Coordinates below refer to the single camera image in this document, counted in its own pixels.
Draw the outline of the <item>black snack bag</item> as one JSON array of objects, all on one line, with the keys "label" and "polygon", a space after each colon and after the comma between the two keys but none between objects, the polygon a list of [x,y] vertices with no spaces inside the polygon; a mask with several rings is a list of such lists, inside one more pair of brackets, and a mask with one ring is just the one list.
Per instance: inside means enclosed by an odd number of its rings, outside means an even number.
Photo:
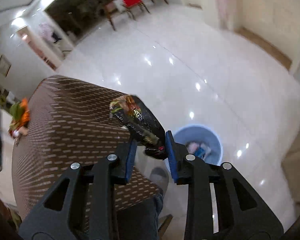
[{"label": "black snack bag", "polygon": [[158,160],[168,157],[165,130],[154,114],[136,95],[122,95],[109,105],[112,116],[128,128],[134,139],[145,146],[145,155]]}]

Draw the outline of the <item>blue plastic trash bin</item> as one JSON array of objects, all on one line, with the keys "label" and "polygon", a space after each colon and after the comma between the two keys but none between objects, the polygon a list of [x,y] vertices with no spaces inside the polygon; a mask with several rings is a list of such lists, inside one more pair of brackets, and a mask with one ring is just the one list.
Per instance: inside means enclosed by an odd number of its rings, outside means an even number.
[{"label": "blue plastic trash bin", "polygon": [[191,176],[191,167],[185,159],[189,154],[187,147],[191,143],[196,143],[201,148],[200,153],[193,153],[195,160],[200,162],[200,168],[210,176],[217,176],[223,158],[219,136],[204,125],[188,125],[175,133],[167,131],[165,134],[165,163],[175,183]]}]

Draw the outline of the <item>brown dotted tablecloth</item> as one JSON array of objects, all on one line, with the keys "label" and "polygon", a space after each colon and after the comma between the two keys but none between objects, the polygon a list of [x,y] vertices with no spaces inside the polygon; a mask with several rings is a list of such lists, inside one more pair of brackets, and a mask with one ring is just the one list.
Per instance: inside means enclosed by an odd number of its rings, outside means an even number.
[{"label": "brown dotted tablecloth", "polygon": [[162,148],[163,129],[121,121],[110,111],[122,92],[54,75],[40,82],[28,108],[28,134],[12,153],[12,181],[17,208],[25,218],[72,163],[93,165],[134,137],[147,148]]}]

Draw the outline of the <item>orange snack bag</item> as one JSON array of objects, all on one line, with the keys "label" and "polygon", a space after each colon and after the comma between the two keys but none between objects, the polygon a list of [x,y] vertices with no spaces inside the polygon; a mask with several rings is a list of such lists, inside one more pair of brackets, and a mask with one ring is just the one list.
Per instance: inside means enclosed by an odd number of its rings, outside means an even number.
[{"label": "orange snack bag", "polygon": [[28,106],[28,100],[27,98],[23,98],[21,102],[19,102],[18,106],[18,125],[19,127],[24,126],[27,127],[28,123],[30,121],[30,110]]}]

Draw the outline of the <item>green plush toy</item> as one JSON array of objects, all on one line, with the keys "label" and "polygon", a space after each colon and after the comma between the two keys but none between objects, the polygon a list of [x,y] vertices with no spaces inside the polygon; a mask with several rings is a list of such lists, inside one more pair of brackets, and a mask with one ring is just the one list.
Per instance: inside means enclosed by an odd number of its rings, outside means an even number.
[{"label": "green plush toy", "polygon": [[21,106],[21,102],[16,102],[10,107],[10,115],[13,117],[13,120],[18,122],[24,113],[24,109]]}]

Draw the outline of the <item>white panel door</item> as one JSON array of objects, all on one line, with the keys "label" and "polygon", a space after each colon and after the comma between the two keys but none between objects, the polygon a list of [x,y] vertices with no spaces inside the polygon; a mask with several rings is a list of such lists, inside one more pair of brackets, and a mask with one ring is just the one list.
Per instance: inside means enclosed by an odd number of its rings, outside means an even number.
[{"label": "white panel door", "polygon": [[243,26],[292,61],[300,52],[300,0],[242,0]]}]

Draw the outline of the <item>framed wall picture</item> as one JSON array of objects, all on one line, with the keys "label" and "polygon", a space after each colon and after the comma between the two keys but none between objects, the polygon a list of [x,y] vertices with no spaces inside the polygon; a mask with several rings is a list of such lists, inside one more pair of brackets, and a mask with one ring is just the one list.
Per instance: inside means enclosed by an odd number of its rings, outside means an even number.
[{"label": "framed wall picture", "polygon": [[1,55],[0,57],[0,73],[6,77],[8,75],[8,72],[10,71],[11,63],[6,58],[5,55]]}]

